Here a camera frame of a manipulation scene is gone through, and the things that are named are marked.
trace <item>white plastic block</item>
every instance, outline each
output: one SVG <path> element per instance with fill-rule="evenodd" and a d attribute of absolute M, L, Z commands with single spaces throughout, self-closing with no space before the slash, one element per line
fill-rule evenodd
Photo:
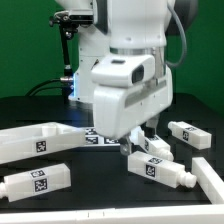
<path fill-rule="evenodd" d="M 211 147 L 212 135 L 190 124 L 183 121 L 171 121 L 168 124 L 168 128 L 172 131 L 172 135 L 174 137 L 197 149 L 207 149 Z"/>
<path fill-rule="evenodd" d="M 192 173 L 212 204 L 224 204 L 224 182 L 203 158 L 193 158 Z"/>
<path fill-rule="evenodd" d="M 176 188 L 180 184 L 193 188 L 196 176 L 185 172 L 185 166 L 142 152 L 128 156 L 128 171 Z"/>
<path fill-rule="evenodd" d="M 85 145 L 85 131 L 44 123 L 0 131 L 0 164 Z"/>
<path fill-rule="evenodd" d="M 155 135 L 154 138 L 146 138 L 144 132 L 138 132 L 138 142 L 150 155 L 173 161 L 174 157 L 170 152 L 170 145 L 158 135 Z"/>
<path fill-rule="evenodd" d="M 60 164 L 4 177 L 0 198 L 8 197 L 12 202 L 70 186 L 70 170 Z"/>

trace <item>black cable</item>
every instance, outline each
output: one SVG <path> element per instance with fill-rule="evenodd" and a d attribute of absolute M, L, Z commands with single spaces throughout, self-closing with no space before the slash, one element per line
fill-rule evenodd
<path fill-rule="evenodd" d="M 39 89 L 42 86 L 45 86 L 47 84 L 51 84 L 51 83 L 54 83 L 54 82 L 60 82 L 60 81 L 61 81 L 60 79 L 51 79 L 51 80 L 42 82 L 42 83 L 34 86 L 29 92 L 27 92 L 27 94 L 25 96 L 30 96 L 34 91 L 36 91 L 37 89 Z"/>
<path fill-rule="evenodd" d="M 41 92 L 41 91 L 45 91 L 45 90 L 52 90 L 52 89 L 62 89 L 62 87 L 45 87 L 45 88 L 41 88 L 36 90 L 32 95 L 30 96 L 35 96 L 37 93 Z"/>

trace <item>long white bar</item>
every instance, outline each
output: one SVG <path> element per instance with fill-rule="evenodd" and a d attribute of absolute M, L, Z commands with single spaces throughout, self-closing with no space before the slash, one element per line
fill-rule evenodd
<path fill-rule="evenodd" d="M 203 157 L 192 159 L 192 173 L 212 204 L 224 204 L 224 182 Z"/>
<path fill-rule="evenodd" d="M 222 224 L 224 205 L 196 205 L 0 215 L 0 224 Z"/>

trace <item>white block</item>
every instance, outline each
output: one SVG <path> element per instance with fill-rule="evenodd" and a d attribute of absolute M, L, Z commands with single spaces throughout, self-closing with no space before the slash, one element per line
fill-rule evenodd
<path fill-rule="evenodd" d="M 224 182 L 203 158 L 193 158 L 192 173 L 212 204 L 224 204 Z"/>
<path fill-rule="evenodd" d="M 222 224 L 224 205 L 0 214 L 0 224 Z"/>
<path fill-rule="evenodd" d="M 85 145 L 85 131 L 44 123 L 0 131 L 0 164 Z"/>
<path fill-rule="evenodd" d="M 71 186 L 70 170 L 65 164 L 4 177 L 0 187 L 0 198 L 9 202 L 44 194 Z"/>
<path fill-rule="evenodd" d="M 128 171 L 176 188 L 180 184 L 193 188 L 196 176 L 185 172 L 185 166 L 142 152 L 128 156 Z"/>
<path fill-rule="evenodd" d="M 168 124 L 168 128 L 172 131 L 174 137 L 197 149 L 207 149 L 211 147 L 212 135 L 190 124 L 183 121 L 171 121 Z"/>
<path fill-rule="evenodd" d="M 173 161 L 173 154 L 170 152 L 170 145 L 168 145 L 158 135 L 154 138 L 146 138 L 143 132 L 138 132 L 138 143 L 150 155 L 160 157 L 169 161 Z"/>

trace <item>cable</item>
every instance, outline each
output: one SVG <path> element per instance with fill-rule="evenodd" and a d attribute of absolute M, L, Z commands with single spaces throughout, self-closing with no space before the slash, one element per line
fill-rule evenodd
<path fill-rule="evenodd" d="M 175 10 L 169 4 L 167 5 L 167 7 L 168 7 L 170 13 L 172 14 L 172 16 L 173 16 L 173 18 L 174 18 L 174 20 L 177 24 L 177 27 L 179 29 L 179 32 L 180 32 L 181 41 L 182 41 L 182 53 L 181 53 L 181 57 L 180 57 L 179 61 L 177 61 L 176 63 L 166 61 L 166 64 L 171 68 L 177 68 L 183 63 L 183 61 L 186 58 L 186 55 L 187 55 L 187 40 L 186 40 L 184 28 L 181 24 L 181 21 L 180 21 L 178 15 L 177 15 L 177 13 L 175 12 Z"/>
<path fill-rule="evenodd" d="M 54 83 L 54 82 L 60 82 L 60 79 L 51 79 L 51 80 L 42 82 L 42 83 L 34 86 L 29 92 L 27 92 L 27 94 L 25 96 L 30 96 L 34 91 L 36 91 L 40 87 L 45 86 L 45 85 L 50 84 L 50 83 Z"/>
<path fill-rule="evenodd" d="M 36 90 L 32 95 L 30 96 L 35 96 L 37 93 L 41 92 L 41 91 L 45 91 L 45 90 L 52 90 L 52 89 L 62 89 L 62 87 L 46 87 L 46 88 L 41 88 Z"/>

